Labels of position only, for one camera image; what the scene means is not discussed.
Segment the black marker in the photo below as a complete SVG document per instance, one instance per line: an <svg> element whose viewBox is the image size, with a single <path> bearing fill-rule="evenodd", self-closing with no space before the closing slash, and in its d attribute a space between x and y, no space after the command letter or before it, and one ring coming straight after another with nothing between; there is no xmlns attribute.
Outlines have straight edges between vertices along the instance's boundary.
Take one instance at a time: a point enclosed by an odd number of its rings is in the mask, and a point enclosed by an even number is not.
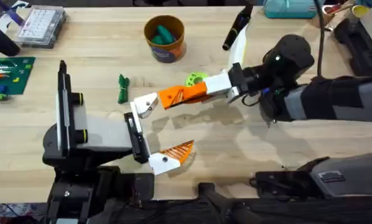
<svg viewBox="0 0 372 224"><path fill-rule="evenodd" d="M237 15L235 22L231 26L228 36L225 39L225 43L223 43L222 48L223 50L229 50L233 42L236 40L237 35L239 32L248 24L251 13L253 11L253 5L248 4L244 7L243 10Z"/></svg>

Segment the green toy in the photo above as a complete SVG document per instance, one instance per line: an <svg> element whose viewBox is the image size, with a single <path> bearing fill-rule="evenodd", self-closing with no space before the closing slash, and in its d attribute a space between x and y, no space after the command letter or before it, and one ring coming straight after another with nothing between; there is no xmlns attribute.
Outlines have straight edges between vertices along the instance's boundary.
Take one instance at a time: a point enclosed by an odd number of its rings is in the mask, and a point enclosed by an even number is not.
<svg viewBox="0 0 372 224"><path fill-rule="evenodd" d="M164 41L162 40L161 36L160 35L155 35L153 37L153 39L151 39L151 42L153 44L157 44L157 45L163 45L164 44Z"/></svg>
<svg viewBox="0 0 372 224"><path fill-rule="evenodd" d="M203 81L204 78L208 77L205 72L193 72L186 79L186 86L192 86Z"/></svg>
<svg viewBox="0 0 372 224"><path fill-rule="evenodd" d="M157 33L161 36L162 41L164 42L165 45L174 43L174 37L164 26L158 25Z"/></svg>
<svg viewBox="0 0 372 224"><path fill-rule="evenodd" d="M129 86L129 78L124 78L122 74L118 77L118 84L119 84L119 95L118 95L118 103L126 103L128 102L128 86Z"/></svg>

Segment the orange 3d printed part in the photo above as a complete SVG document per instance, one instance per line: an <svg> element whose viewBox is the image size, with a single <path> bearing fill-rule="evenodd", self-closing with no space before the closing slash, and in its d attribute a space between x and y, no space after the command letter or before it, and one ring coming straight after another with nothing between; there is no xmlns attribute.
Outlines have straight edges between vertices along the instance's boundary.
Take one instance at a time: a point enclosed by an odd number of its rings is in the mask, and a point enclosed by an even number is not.
<svg viewBox="0 0 372 224"><path fill-rule="evenodd" d="M194 140L182 143L178 146L160 151L161 154L165 154L171 158L177 159L180 164L183 164L188 158L188 155L192 151Z"/></svg>
<svg viewBox="0 0 372 224"><path fill-rule="evenodd" d="M209 98L207 86L204 82L194 86L173 86L159 91L160 100L164 109L169 109L181 103L196 103Z"/></svg>

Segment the black cable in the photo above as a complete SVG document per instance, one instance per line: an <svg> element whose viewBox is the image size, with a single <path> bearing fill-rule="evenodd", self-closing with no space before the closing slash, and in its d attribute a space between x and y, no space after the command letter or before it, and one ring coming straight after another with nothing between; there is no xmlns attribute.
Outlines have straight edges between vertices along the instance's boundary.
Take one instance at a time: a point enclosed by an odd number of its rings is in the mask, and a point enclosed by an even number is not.
<svg viewBox="0 0 372 224"><path fill-rule="evenodd" d="M185 204L188 204L188 203L193 203L193 202L196 202L197 200L198 199L196 198L194 200L189 200L189 201L186 201L186 202L180 202L180 203L176 203L174 205L170 205L166 208L163 208L162 210L157 211L153 215L143 219L142 221L138 222L137 224L148 224L148 223L152 222L153 220L155 220L156 218L159 218L159 217L163 216L163 214L165 214L165 212L168 211L171 208L174 208L174 207L179 206L179 205L185 205Z"/></svg>
<svg viewBox="0 0 372 224"><path fill-rule="evenodd" d="M2 203L5 207L7 207L15 216L19 217L19 215L6 203Z"/></svg>
<svg viewBox="0 0 372 224"><path fill-rule="evenodd" d="M211 208L211 212L214 214L216 218L216 222L218 224L222 224L221 215L219 214L218 210L215 208L214 204L212 204L212 202L208 198L205 198L205 201L207 202L208 206Z"/></svg>
<svg viewBox="0 0 372 224"><path fill-rule="evenodd" d="M268 212L268 211L262 211L262 210L254 210L249 209L249 211L257 214L266 214L266 215L273 215L273 216L281 216L281 217L287 217L287 218L296 218L300 220L305 220L308 222L324 222L324 223L334 223L334 224L345 224L345 222L342 221L336 221L336 220L326 220L321 218L312 218L312 217L304 217L299 215L290 215L288 213L279 213L279 212Z"/></svg>
<svg viewBox="0 0 372 224"><path fill-rule="evenodd" d="M319 58L317 59L317 76L322 76L322 60L323 60L323 46L324 46L324 18L322 8L320 7L319 1L314 0L317 15L319 16L319 24L320 24L320 45L319 45Z"/></svg>
<svg viewBox="0 0 372 224"><path fill-rule="evenodd" d="M121 216L122 212L127 207L127 205L129 205L129 204L128 203L124 203L124 205L118 210L118 213L116 215L116 220L119 220L119 217Z"/></svg>
<svg viewBox="0 0 372 224"><path fill-rule="evenodd" d="M244 104L245 106L255 106L259 103L259 100L255 101L254 103L251 104L246 104L246 98L249 97L249 95L244 95L241 99L241 103Z"/></svg>

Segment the wooden table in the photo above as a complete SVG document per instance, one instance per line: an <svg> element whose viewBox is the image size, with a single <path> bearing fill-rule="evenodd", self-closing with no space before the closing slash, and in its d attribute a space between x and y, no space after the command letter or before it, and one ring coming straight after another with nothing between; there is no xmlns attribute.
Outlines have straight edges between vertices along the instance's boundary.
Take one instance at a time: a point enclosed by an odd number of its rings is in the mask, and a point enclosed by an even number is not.
<svg viewBox="0 0 372 224"><path fill-rule="evenodd" d="M42 138L55 122L59 61L65 60L74 91L85 94L87 112L123 119L128 104L117 104L118 75L131 79L130 99L183 84L190 72L216 74L225 68L221 49L241 7L68 8L69 15L53 50L22 49L35 56L23 95L0 103L0 202L43 202L53 182L53 169L42 163ZM304 36L317 55L319 30L306 20L266 19L254 8L248 29L244 66L261 63L263 55L286 34ZM144 40L144 24L156 15L177 16L185 25L187 52L176 63L157 62ZM17 28L11 26L9 35ZM350 74L345 49L326 37L323 75ZM300 78L309 82L312 67ZM372 152L372 123L295 121L270 128L258 107L239 101L158 106L142 121L152 151L194 139L195 147L179 169L156 177L156 199L194 198L199 182L212 181L232 197L255 197L248 179L257 171L295 169L321 156L346 157ZM132 157L113 161L124 172L148 172Z"/></svg>

